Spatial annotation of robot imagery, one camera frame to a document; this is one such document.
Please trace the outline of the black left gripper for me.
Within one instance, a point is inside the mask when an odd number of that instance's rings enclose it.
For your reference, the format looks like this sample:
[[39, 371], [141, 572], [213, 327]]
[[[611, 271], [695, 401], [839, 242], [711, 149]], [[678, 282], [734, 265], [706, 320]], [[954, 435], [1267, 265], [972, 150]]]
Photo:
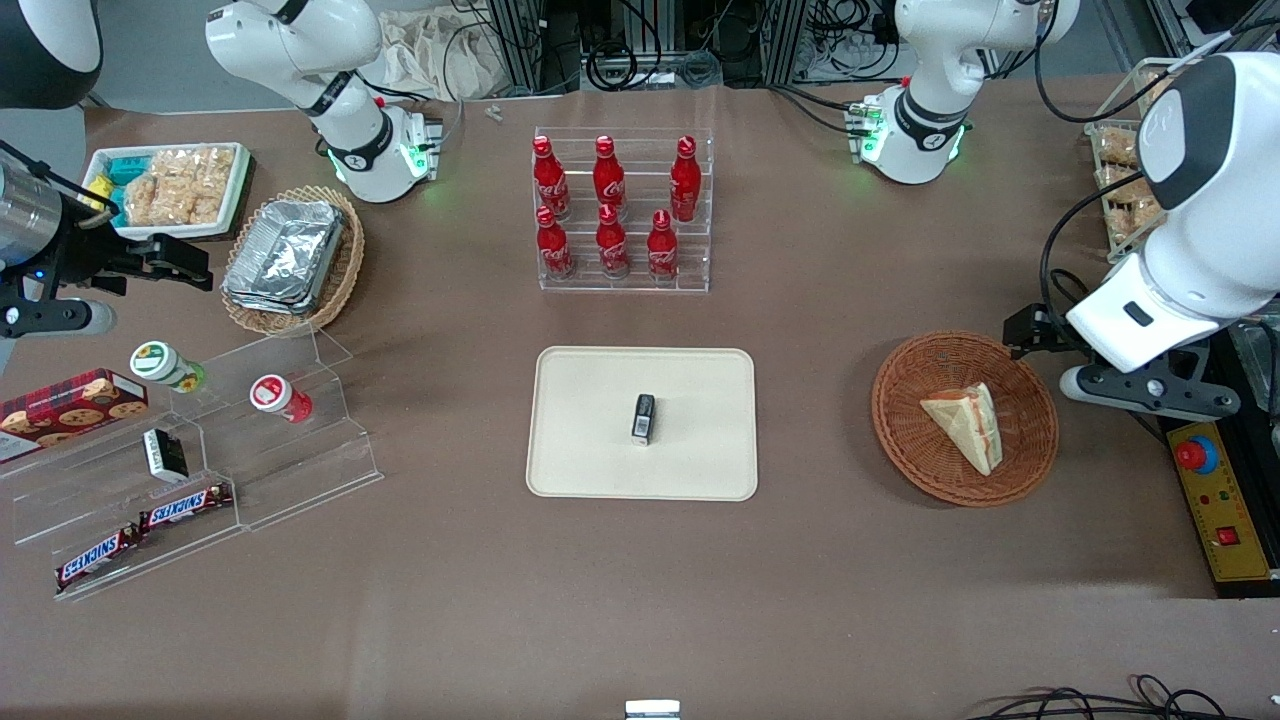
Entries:
[[1004, 322], [1004, 346], [1011, 360], [1032, 354], [1074, 352], [1093, 363], [1093, 348], [1066, 322], [1048, 318], [1044, 305], [1027, 305]]

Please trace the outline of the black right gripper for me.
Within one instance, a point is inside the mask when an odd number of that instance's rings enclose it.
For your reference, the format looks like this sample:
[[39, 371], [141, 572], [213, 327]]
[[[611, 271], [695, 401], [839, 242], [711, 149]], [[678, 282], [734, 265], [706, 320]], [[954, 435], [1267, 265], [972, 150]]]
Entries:
[[128, 279], [173, 281], [212, 291], [209, 255], [172, 236], [150, 236], [146, 266], [129, 240], [109, 228], [60, 228], [40, 255], [44, 278], [58, 287], [76, 286], [115, 297], [128, 292]]

